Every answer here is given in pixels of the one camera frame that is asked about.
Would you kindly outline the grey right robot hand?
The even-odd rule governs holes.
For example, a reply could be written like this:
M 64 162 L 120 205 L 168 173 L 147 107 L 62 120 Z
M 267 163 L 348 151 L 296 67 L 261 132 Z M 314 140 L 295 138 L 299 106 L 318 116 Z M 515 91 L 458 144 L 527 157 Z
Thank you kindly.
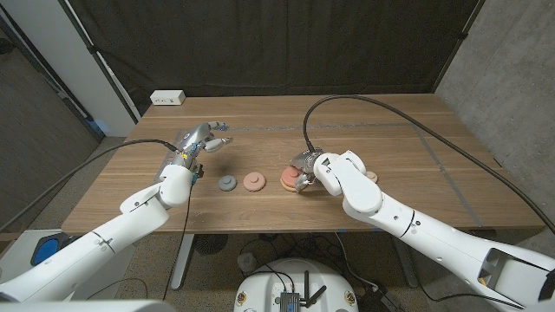
M 306 150 L 290 160 L 290 165 L 301 171 L 294 182 L 296 192 L 301 192 L 307 186 L 316 182 L 314 165 L 317 158 L 322 154 L 323 150 L 316 148 L 314 151 Z

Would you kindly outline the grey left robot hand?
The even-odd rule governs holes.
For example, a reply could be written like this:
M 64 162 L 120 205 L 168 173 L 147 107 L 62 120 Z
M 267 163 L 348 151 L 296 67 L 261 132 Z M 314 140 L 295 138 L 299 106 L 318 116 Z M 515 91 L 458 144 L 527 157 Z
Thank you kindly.
M 184 166 L 192 170 L 201 151 L 215 153 L 223 146 L 232 143 L 232 137 L 216 138 L 213 133 L 215 130 L 224 132 L 227 129 L 228 126 L 220 121 L 210 121 L 197 125 L 177 145 L 178 151 L 173 157 L 171 165 Z

